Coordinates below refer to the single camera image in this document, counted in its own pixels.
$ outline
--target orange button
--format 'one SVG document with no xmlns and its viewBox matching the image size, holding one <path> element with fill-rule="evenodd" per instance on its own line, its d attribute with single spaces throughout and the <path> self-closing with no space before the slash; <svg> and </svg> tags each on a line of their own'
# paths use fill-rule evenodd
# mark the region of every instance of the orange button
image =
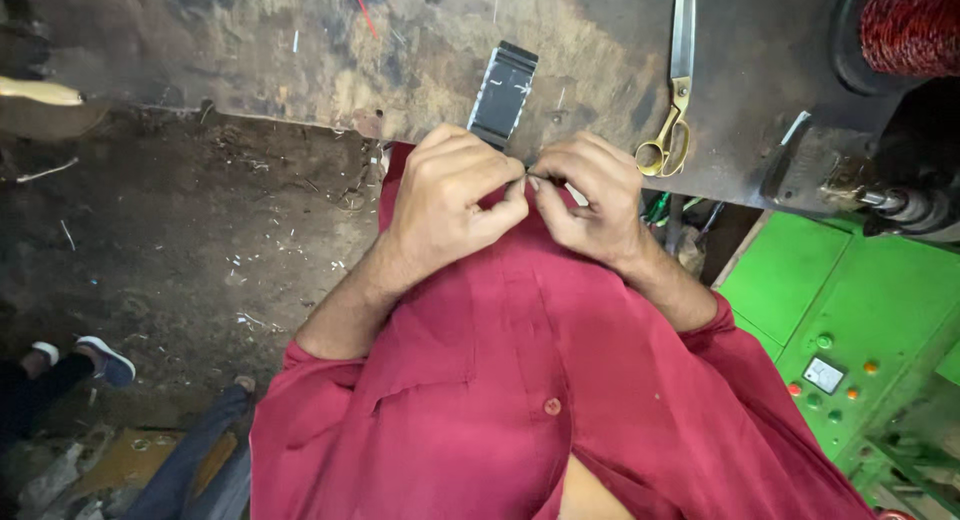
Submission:
<svg viewBox="0 0 960 520">
<path fill-rule="evenodd" d="M 546 411 L 548 415 L 557 416 L 560 414 L 561 409 L 560 400 L 556 398 L 551 398 L 543 403 L 543 410 Z"/>
</svg>

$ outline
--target scissors blade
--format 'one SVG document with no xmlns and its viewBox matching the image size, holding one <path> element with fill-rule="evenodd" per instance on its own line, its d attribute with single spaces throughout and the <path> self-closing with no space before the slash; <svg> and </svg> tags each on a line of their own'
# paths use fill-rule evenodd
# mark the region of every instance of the scissors blade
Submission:
<svg viewBox="0 0 960 520">
<path fill-rule="evenodd" d="M 693 39 L 696 26 L 697 0 L 674 0 L 670 79 L 693 77 Z"/>
</svg>

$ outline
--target wooden board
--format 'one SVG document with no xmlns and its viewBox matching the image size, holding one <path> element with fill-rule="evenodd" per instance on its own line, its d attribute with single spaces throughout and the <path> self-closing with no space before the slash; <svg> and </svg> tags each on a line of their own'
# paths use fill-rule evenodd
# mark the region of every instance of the wooden board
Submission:
<svg viewBox="0 0 960 520">
<path fill-rule="evenodd" d="M 760 207 L 765 158 L 801 110 L 878 133 L 899 98 L 865 98 L 828 61 L 835 0 L 697 0 L 691 152 L 648 186 Z M 53 79 L 169 109 L 416 142 L 463 125 L 501 39 L 539 55 L 507 152 L 577 130 L 632 152 L 666 117 L 673 0 L 30 0 Z M 296 40 L 296 52 L 293 50 Z"/>
</svg>

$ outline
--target pants leg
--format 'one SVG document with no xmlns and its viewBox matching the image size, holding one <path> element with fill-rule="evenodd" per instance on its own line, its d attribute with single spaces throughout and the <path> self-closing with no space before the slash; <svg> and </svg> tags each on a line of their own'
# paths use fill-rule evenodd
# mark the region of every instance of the pants leg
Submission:
<svg viewBox="0 0 960 520">
<path fill-rule="evenodd" d="M 250 440 L 244 439 L 180 520 L 237 520 L 250 500 Z"/>
<path fill-rule="evenodd" d="M 235 384 L 225 389 L 167 456 L 123 517 L 129 520 L 179 518 L 190 500 L 190 488 L 200 462 L 224 430 L 243 416 L 247 406 L 248 394 L 244 387 Z"/>
<path fill-rule="evenodd" d="M 0 360 L 0 403 L 7 392 L 12 391 L 20 381 L 27 380 L 27 370 L 19 362 Z"/>
<path fill-rule="evenodd" d="M 0 455 L 30 432 L 37 416 L 92 373 L 93 361 L 74 353 L 36 379 L 23 379 L 14 385 L 0 399 Z"/>
</svg>

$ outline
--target green metal cabinet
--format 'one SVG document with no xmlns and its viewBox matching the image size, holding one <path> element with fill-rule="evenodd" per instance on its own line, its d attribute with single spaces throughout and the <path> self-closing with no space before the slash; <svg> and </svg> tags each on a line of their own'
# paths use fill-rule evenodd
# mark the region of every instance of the green metal cabinet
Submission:
<svg viewBox="0 0 960 520">
<path fill-rule="evenodd" d="M 960 256 L 901 237 L 864 238 L 843 222 L 779 212 L 762 221 L 717 288 L 784 384 L 799 389 L 799 411 L 827 457 L 836 461 L 892 402 L 916 395 L 922 383 L 906 386 L 911 371 L 929 377 L 940 365 L 960 379 L 960 353 L 951 352 Z M 845 373 L 832 394 L 804 378 L 814 356 Z"/>
</svg>

